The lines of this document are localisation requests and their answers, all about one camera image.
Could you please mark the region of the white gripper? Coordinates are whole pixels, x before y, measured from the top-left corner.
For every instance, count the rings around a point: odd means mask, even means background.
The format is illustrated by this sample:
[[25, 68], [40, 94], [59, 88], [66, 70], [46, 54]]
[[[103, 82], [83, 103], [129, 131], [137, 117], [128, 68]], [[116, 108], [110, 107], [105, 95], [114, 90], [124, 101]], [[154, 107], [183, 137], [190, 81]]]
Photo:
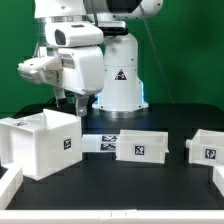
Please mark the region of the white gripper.
[[75, 95], [76, 115], [86, 116], [89, 97], [85, 95], [99, 93], [104, 86], [102, 51], [98, 46], [89, 46], [59, 48], [58, 53], [63, 60], [70, 59], [73, 67], [63, 66], [56, 74], [54, 83], [56, 87], [53, 89], [56, 105], [61, 108], [65, 103], [66, 96], [63, 89], [78, 93]]

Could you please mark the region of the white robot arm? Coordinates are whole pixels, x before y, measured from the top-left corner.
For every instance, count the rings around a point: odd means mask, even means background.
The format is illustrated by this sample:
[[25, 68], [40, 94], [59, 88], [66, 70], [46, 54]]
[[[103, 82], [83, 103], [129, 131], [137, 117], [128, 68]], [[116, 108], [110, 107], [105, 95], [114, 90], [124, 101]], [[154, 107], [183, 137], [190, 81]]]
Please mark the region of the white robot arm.
[[161, 10], [163, 0], [34, 0], [44, 48], [38, 70], [52, 78], [58, 101], [66, 90], [76, 95], [77, 114], [87, 102], [111, 116], [129, 116], [148, 107], [138, 77], [138, 42], [128, 19], [146, 19]]

